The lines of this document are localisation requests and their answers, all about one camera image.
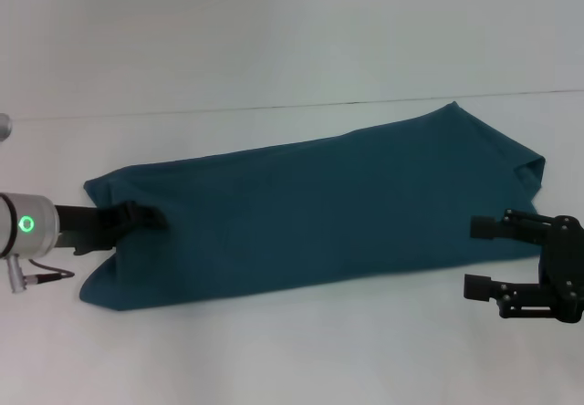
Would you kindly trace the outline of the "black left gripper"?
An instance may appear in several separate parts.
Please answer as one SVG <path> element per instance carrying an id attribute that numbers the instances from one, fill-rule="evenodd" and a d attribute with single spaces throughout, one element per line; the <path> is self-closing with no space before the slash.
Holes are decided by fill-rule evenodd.
<path id="1" fill-rule="evenodd" d="M 136 226 L 152 230 L 168 228 L 156 207 L 123 202 L 107 208 L 57 205 L 59 234 L 56 248 L 73 248 L 74 255 L 108 251 Z"/>

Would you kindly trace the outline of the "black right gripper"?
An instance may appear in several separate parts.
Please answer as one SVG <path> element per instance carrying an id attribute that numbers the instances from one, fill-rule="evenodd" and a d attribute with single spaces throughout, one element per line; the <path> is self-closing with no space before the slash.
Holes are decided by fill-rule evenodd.
<path id="1" fill-rule="evenodd" d="M 496 301 L 501 318 L 554 318 L 578 323 L 583 316 L 583 227 L 575 217 L 554 219 L 507 209 L 497 220 L 472 216 L 470 237 L 511 239 L 542 245 L 539 284 L 495 281 L 482 275 L 464 276 L 464 298 Z"/>

